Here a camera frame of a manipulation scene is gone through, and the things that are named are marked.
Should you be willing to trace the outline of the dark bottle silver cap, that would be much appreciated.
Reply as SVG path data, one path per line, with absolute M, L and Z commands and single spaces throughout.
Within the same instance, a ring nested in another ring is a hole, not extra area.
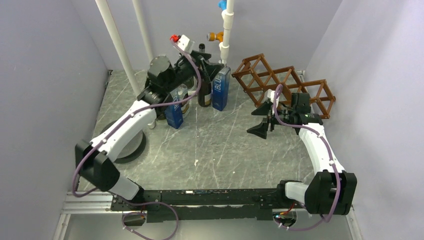
M 199 51 L 200 53 L 205 53 L 205 52 L 206 52 L 206 46 L 205 46 L 205 44 L 204 44 L 204 43 L 200 43 L 200 44 L 198 45 L 198 51 Z

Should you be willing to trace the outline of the dark bottle gold cap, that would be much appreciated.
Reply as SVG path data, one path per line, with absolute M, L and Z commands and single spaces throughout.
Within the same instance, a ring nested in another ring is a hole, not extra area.
M 209 107 L 212 104 L 212 83 L 203 77 L 197 93 L 197 102 L 201 107 Z

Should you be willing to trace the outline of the blue labelled clear bottle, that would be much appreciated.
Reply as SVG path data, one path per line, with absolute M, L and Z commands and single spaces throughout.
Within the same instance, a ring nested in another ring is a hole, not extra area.
M 172 104 L 166 108 L 164 113 L 165 113 L 167 124 L 174 129 L 179 129 L 184 121 L 181 104 L 176 103 L 180 100 L 180 98 L 178 93 L 175 90 L 171 92 L 171 97 L 172 97 Z

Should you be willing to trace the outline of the clear bottle dark label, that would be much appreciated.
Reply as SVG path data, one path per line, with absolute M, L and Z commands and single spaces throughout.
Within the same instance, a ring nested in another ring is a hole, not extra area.
M 195 86 L 196 86 L 196 84 L 195 84 L 195 77 L 194 77 L 194 76 L 192 76 L 192 77 L 187 78 L 187 79 L 184 81 L 184 83 L 183 83 L 183 84 L 187 87 L 187 89 L 188 89 L 189 91 L 192 91 L 192 90 L 195 88 Z

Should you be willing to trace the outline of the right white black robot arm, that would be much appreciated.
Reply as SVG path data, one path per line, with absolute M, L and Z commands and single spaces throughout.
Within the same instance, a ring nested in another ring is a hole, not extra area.
M 294 101 L 283 111 L 278 111 L 280 95 L 267 91 L 267 99 L 254 116 L 263 116 L 260 124 L 247 130 L 262 139 L 276 125 L 293 128 L 306 147 L 312 162 L 314 177 L 309 184 L 296 180 L 282 180 L 277 186 L 276 203 L 289 207 L 294 201 L 302 204 L 310 214 L 320 215 L 328 222 L 333 215 L 347 215 L 357 187 L 357 177 L 349 173 L 335 156 L 325 134 L 321 117 L 311 112 L 307 103 L 309 94 L 293 93 Z

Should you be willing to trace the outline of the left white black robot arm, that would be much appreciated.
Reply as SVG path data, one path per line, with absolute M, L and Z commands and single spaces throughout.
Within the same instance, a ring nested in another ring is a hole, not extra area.
M 147 71 L 145 88 L 129 110 L 91 141 L 81 140 L 75 145 L 74 175 L 102 192 L 120 196 L 129 209 L 139 209 L 145 202 L 145 190 L 121 174 L 114 162 L 130 140 L 169 105 L 180 104 L 172 91 L 188 79 L 212 80 L 224 68 L 224 64 L 210 62 L 210 58 L 211 54 L 196 50 L 183 52 L 175 65 L 164 55 L 155 57 Z

